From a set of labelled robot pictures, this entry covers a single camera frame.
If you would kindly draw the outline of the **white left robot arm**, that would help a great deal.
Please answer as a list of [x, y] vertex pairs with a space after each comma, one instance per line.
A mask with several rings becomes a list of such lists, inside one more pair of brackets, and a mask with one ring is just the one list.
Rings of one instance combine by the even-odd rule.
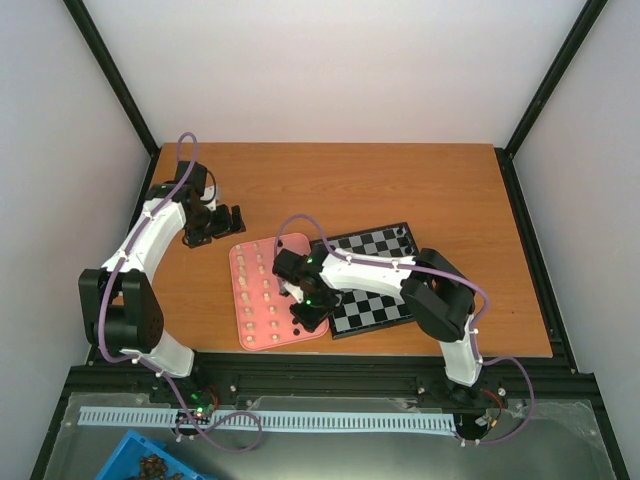
[[216, 185], [206, 183], [212, 176], [195, 161], [178, 162], [174, 179], [147, 191], [118, 250], [78, 281], [85, 334], [103, 358], [173, 377], [174, 392], [190, 403], [206, 395], [208, 378], [193, 368], [194, 351], [166, 331], [152, 281], [176, 235], [198, 248], [245, 231], [239, 206], [219, 203]]

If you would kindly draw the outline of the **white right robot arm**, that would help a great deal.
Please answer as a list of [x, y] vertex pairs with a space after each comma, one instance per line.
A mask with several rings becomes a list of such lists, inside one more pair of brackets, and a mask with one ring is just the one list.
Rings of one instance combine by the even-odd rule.
[[272, 273], [293, 298], [290, 312], [305, 329], [315, 329], [340, 310], [345, 291], [391, 297], [438, 341], [450, 382], [473, 387], [479, 380], [483, 359], [475, 324], [488, 309], [489, 296], [437, 251], [381, 257], [320, 245], [306, 255], [281, 249]]

